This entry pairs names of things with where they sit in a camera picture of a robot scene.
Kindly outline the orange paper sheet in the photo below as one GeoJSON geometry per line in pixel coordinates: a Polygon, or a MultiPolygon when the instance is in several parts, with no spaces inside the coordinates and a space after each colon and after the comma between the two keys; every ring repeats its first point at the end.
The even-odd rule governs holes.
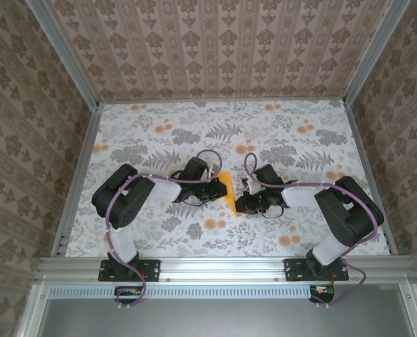
{"type": "Polygon", "coordinates": [[[227,195],[225,196],[225,201],[227,202],[227,205],[230,207],[233,214],[237,217],[238,213],[235,206],[235,195],[234,195],[234,189],[232,184],[232,178],[230,172],[220,172],[218,174],[218,178],[222,184],[226,186],[227,195]]]}

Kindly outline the floral table cover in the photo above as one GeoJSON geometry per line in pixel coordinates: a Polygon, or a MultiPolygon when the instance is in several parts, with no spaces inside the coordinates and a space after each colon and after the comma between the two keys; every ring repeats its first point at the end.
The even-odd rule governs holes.
{"type": "MultiPolygon", "coordinates": [[[[103,257],[109,246],[93,193],[122,164],[167,176],[199,155],[222,164],[240,195],[245,168],[270,164],[284,180],[369,186],[339,100],[208,101],[110,104],[102,112],[66,256],[103,257]]],[[[235,216],[224,199],[196,207],[149,199],[134,220],[134,242],[147,257],[302,256],[326,235],[319,209],[282,216],[235,216]]]]}

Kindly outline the small circuit board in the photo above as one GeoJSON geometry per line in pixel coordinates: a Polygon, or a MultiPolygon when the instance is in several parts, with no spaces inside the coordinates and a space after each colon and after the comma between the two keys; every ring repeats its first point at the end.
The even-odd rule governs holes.
{"type": "Polygon", "coordinates": [[[142,286],[118,286],[114,289],[114,299],[122,305],[132,305],[142,293],[142,286]]]}
{"type": "Polygon", "coordinates": [[[335,295],[333,286],[310,286],[310,298],[312,303],[330,303],[335,295]]]}

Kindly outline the grey metal panel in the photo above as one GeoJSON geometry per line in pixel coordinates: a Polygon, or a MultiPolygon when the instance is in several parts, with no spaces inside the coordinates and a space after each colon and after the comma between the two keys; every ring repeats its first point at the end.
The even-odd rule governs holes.
{"type": "Polygon", "coordinates": [[[303,299],[49,300],[39,337],[414,337],[393,286],[318,308],[303,299]]]}

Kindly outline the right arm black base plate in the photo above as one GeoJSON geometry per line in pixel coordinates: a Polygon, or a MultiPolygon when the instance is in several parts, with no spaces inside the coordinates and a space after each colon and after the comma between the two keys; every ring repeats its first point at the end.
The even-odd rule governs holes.
{"type": "Polygon", "coordinates": [[[317,260],[290,258],[284,260],[287,281],[348,281],[348,268],[339,259],[329,265],[322,265],[317,260]]]}

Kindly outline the aluminium frame cross rail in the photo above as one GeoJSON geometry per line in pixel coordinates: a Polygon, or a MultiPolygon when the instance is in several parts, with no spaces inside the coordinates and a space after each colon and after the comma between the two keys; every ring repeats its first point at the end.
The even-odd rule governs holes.
{"type": "MultiPolygon", "coordinates": [[[[97,284],[101,258],[41,258],[34,281],[45,284],[97,284]]],[[[288,284],[284,257],[164,258],[158,285],[288,284]]],[[[416,273],[407,256],[348,256],[366,273],[366,284],[413,284],[416,273]]]]}

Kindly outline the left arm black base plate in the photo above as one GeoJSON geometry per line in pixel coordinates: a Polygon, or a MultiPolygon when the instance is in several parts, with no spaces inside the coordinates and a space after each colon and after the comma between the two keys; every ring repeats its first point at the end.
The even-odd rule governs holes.
{"type": "MultiPolygon", "coordinates": [[[[139,260],[136,270],[146,282],[158,282],[160,275],[160,260],[139,260]]],[[[132,269],[115,260],[103,260],[98,274],[100,282],[141,282],[132,269]]]]}

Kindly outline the aluminium upright post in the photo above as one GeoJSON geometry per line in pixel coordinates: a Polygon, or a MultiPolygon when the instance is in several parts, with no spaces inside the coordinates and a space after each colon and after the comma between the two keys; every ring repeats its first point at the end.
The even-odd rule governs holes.
{"type": "Polygon", "coordinates": [[[392,0],[390,2],[390,5],[360,60],[350,83],[345,89],[343,95],[345,106],[351,106],[358,96],[362,86],[369,77],[373,67],[376,65],[385,46],[389,42],[390,37],[399,24],[399,21],[409,7],[410,1],[411,0],[392,0]]]}
{"type": "Polygon", "coordinates": [[[51,45],[54,47],[68,74],[71,76],[82,98],[88,105],[88,108],[91,111],[96,110],[99,102],[97,94],[88,80],[84,68],[75,56],[72,44],[67,40],[64,30],[55,19],[46,0],[26,0],[26,2],[51,45]]]}

